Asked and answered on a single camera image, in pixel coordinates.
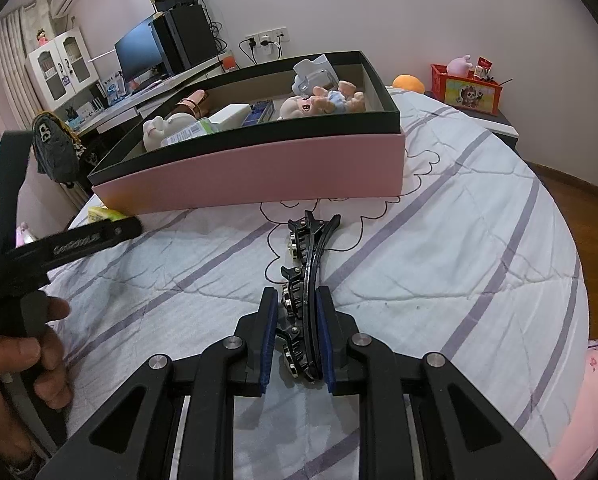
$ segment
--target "white quilt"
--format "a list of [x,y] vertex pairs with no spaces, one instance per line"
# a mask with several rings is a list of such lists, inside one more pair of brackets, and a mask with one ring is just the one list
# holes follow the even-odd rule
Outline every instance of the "white quilt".
[[[314,209],[342,216],[321,268],[335,306],[394,351],[444,353],[550,456],[588,340],[572,236],[494,135],[423,95],[390,93],[407,135],[401,197],[145,215],[140,238],[51,275],[48,293],[72,305],[56,324],[75,393],[70,433],[151,355],[176,360],[232,334],[292,265],[284,222]],[[357,478],[357,399],[293,381],[278,350],[268,392],[237,399],[234,428],[236,479]]]

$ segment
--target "gray backpack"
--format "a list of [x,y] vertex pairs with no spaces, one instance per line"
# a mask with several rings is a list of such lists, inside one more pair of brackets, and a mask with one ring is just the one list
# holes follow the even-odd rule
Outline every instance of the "gray backpack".
[[49,112],[37,115],[32,123],[32,147],[37,171],[60,184],[72,184],[79,177],[79,159],[86,151],[61,120]]

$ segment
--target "nightstand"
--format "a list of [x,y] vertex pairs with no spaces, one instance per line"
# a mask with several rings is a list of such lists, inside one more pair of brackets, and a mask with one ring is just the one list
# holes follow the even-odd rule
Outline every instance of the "nightstand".
[[[426,92],[428,97],[436,99],[432,92]],[[519,134],[514,129],[514,126],[510,124],[510,121],[505,115],[498,111],[496,117],[494,115],[484,114],[483,112],[477,112],[476,110],[467,110],[466,108],[457,108],[466,115],[472,117],[485,129],[495,134],[501,139],[507,146],[516,152],[516,144],[519,140]]]

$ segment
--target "monitor screen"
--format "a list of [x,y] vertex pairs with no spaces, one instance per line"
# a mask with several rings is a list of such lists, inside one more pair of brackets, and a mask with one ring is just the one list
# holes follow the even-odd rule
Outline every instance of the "monitor screen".
[[126,82],[163,62],[152,35],[151,21],[152,16],[143,20],[114,46]]

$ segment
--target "striped bedding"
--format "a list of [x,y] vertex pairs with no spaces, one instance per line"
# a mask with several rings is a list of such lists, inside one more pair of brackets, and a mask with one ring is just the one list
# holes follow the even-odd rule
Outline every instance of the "striped bedding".
[[[56,324],[75,393],[70,433],[151,355],[179,359],[231,334],[290,265],[284,222],[314,209],[342,215],[321,269],[335,305],[395,351],[443,352],[550,457],[588,340],[572,236],[494,135],[423,95],[390,93],[407,135],[402,196],[146,215],[140,238],[53,273],[48,293],[73,309]],[[280,354],[264,398],[237,399],[234,427],[237,479],[357,478],[356,398],[295,383]]]

